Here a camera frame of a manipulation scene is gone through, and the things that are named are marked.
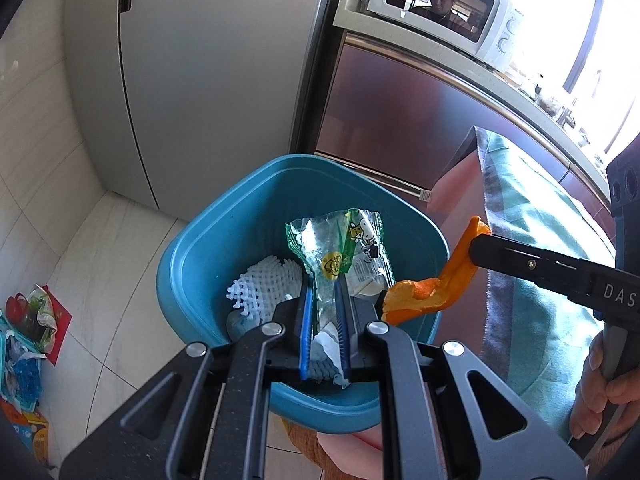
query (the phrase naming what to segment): black device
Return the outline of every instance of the black device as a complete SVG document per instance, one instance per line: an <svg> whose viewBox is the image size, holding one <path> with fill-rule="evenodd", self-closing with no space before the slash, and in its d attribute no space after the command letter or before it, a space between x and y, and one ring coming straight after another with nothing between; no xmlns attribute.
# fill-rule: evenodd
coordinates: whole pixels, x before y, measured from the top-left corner
<svg viewBox="0 0 640 480"><path fill-rule="evenodd" d="M469 254L592 308L605 321L603 372L615 378L640 362L640 138L607 171L617 269L495 235L477 237ZM303 292L309 286L305 277ZM343 275L335 286L345 375L380 386L386 480L586 478L581 459L600 449L623 407L608 404L600 431L568 446L464 345L416 343L380 321L383 295L352 298ZM60 478L263 478L270 384L304 387L306 297L279 304L272 322L234 345L186 346L71 452ZM639 428L596 480L637 478Z"/></svg>

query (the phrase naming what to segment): microwave knob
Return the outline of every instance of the microwave knob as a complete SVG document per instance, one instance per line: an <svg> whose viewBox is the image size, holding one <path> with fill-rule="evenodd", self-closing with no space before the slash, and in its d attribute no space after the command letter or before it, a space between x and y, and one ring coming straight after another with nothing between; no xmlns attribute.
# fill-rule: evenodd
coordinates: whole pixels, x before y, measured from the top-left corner
<svg viewBox="0 0 640 480"><path fill-rule="evenodd" d="M510 53L512 46L509 38L500 38L500 40L498 40L498 50L503 54Z"/></svg>
<svg viewBox="0 0 640 480"><path fill-rule="evenodd" d="M518 22L517 20L508 20L507 21L507 30L511 33L511 34L515 34L518 31Z"/></svg>

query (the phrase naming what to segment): hand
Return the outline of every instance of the hand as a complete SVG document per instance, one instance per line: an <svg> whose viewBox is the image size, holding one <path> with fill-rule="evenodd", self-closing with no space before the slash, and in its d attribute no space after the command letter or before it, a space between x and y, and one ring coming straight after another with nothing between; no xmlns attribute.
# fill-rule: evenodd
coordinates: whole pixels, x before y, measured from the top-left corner
<svg viewBox="0 0 640 480"><path fill-rule="evenodd" d="M575 387L574 408L569 419L569 428L574 438L580 438L585 433L597 433L602 424L602 411L607 400L613 404L627 404L609 438L615 438L631 428L640 416L640 368L607 384L600 372L603 355L600 332L589 346L582 377Z"/></svg>

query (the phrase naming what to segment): white foam net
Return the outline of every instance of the white foam net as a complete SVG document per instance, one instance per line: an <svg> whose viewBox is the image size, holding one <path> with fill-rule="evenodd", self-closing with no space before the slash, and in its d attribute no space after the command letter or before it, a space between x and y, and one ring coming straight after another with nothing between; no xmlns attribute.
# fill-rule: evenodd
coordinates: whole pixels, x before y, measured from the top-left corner
<svg viewBox="0 0 640 480"><path fill-rule="evenodd" d="M242 308L243 316L257 318L261 324L271 320L276 305L285 301L285 294L299 297L301 286L302 268L296 262L281 263L276 256L267 256L240 274L226 296L236 300L234 308Z"/></svg>

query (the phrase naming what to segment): red package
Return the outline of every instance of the red package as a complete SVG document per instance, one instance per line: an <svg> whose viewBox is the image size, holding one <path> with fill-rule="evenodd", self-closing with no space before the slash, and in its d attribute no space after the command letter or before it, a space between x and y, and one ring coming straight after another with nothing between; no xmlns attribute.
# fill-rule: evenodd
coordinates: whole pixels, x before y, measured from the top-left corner
<svg viewBox="0 0 640 480"><path fill-rule="evenodd" d="M51 361L51 363L55 366L56 362L58 361L58 354L60 354L62 342L65 339L66 330L68 330L69 325L71 324L72 316L71 314L69 314L69 311L65 307L63 307L56 299L56 297L49 291L49 287L47 285L43 286L42 288L46 291L51 299L53 314L56 316L56 325L58 326L58 331L56 332L56 342L53 345L51 353L47 354L47 359Z"/></svg>

